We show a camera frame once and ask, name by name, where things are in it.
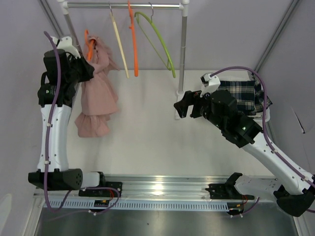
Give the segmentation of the pink skirt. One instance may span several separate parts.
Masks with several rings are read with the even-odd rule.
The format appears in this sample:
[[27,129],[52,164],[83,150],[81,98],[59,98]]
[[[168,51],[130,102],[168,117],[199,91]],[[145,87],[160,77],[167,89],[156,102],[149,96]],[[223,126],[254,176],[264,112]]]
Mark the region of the pink skirt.
[[102,137],[110,132],[107,122],[110,116],[119,111],[118,95],[108,74],[111,70],[118,70],[113,60],[111,49],[96,36],[94,57],[87,60],[88,47],[84,46],[83,55],[86,61],[94,67],[94,77],[81,84],[82,111],[75,120],[78,136],[81,138]]

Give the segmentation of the navy plaid skirt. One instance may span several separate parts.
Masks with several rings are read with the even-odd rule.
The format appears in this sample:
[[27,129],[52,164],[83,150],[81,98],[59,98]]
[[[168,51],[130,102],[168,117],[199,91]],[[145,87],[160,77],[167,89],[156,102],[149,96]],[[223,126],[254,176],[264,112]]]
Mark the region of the navy plaid skirt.
[[218,90],[227,90],[236,98],[240,113],[255,117],[263,112],[264,91],[259,81],[221,81]]

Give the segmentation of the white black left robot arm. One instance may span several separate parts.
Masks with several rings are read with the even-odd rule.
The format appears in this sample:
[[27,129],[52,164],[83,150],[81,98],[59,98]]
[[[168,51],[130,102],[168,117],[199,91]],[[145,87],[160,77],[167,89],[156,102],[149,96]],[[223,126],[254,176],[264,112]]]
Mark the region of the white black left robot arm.
[[44,54],[45,72],[37,92],[42,115],[42,145],[35,172],[29,183],[48,191],[79,190],[89,187],[97,197],[106,193],[107,185],[99,172],[85,173],[71,169],[67,158],[67,127],[76,87],[93,77],[94,68],[77,49],[58,49]]

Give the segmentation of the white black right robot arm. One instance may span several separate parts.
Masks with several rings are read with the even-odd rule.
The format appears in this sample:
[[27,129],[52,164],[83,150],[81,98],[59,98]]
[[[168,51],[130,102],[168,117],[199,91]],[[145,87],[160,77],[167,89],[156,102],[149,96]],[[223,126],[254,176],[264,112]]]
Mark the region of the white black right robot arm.
[[237,101],[226,90],[202,94],[186,91],[174,104],[179,117],[185,118],[192,106],[191,118],[203,117],[221,131],[230,143],[255,157],[275,177],[250,177],[233,173],[225,183],[209,184],[211,199],[241,200],[247,197],[275,202],[285,213],[299,217],[315,201],[315,177],[294,164],[281,150],[264,137],[262,127],[252,118],[239,113]]

